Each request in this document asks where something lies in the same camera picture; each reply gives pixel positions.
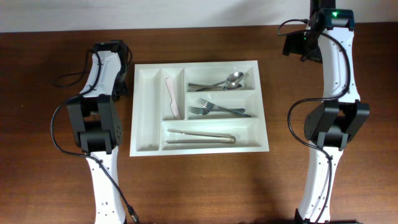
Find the large metal spoon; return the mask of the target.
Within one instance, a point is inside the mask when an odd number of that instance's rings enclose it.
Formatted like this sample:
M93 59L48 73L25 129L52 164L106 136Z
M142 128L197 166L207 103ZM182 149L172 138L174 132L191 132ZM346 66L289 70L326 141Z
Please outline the large metal spoon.
M239 83L242 79L244 78L244 73L243 72L234 72L230 75L227 76L227 78L221 82L217 82L211 85L201 85L201 84L195 84L195 83L189 83L189 87L204 87L204 88L210 88L213 86L219 86L221 84L230 84L230 83Z
M240 83L229 83L224 86L209 86L198 89L197 91L208 91L208 90L240 90L243 86Z

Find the metal fork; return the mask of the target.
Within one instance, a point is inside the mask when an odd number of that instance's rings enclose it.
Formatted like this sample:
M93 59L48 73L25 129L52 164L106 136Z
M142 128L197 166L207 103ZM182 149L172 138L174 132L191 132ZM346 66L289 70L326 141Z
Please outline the metal fork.
M251 115L248 115L246 113L239 112L237 110L228 109L228 108L225 108L225 107L222 107L222 106L218 106L218 105L216 105L214 103L211 103L211 102L209 102L209 101L207 101L207 100L205 100L203 98L200 98L198 100L198 102L199 102L199 104L201 104L202 106L204 106L206 109L209 109L209 110L220 110L220 111L231 113L233 115L236 115L236 116L239 116L239 117L243 117L243 118L250 118L251 117Z
M208 109L208 108L198 108L198 107L189 107L189 112L199 115L206 115L210 112L227 112L238 116L245 116L243 112L234 111L234 110L222 110L222 109Z

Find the metal tongs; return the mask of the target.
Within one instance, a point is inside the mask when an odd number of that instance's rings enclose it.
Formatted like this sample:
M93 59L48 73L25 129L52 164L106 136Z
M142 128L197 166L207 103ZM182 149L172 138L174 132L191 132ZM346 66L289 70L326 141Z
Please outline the metal tongs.
M183 136L179 139L166 140L167 144L234 144L236 138L230 134L200 133L168 129L169 133Z

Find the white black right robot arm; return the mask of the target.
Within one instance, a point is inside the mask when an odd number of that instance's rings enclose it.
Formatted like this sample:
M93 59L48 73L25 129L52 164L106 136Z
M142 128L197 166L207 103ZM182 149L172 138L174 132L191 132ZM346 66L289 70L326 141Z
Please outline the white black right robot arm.
M304 195L295 210L295 223L331 223L330 197L338 163L347 144L367 120L370 107L362 103L353 68L354 12L338 9L334 0L311 0L306 27L284 33L284 55L323 65L323 96L305 98L291 107L319 102L304 122L310 151Z

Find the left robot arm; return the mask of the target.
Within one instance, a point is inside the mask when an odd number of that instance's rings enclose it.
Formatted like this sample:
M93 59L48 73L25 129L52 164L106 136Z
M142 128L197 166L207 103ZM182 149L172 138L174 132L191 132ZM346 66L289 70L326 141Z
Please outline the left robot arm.
M114 97L124 85L129 52L122 40L95 44L93 50L86 84L67 109L75 143L87 155L95 196L95 223L126 223L117 190L117 156L123 129Z

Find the white plastic cutlery tray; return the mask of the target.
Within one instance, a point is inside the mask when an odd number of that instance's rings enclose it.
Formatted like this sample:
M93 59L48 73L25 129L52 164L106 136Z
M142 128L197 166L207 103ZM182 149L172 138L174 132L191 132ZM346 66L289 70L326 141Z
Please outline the white plastic cutlery tray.
M240 90L197 91L189 83L211 85L234 72L243 72ZM181 119L170 109L170 95L165 83L171 78ZM248 115L243 118L227 112L199 115L189 107L204 108L203 98L218 106ZM234 144L167 144L166 140L183 136L168 129L200 133L230 134ZM176 156L184 154L217 154L269 151L266 119L262 100L258 62L202 62L137 64L134 74L130 156Z

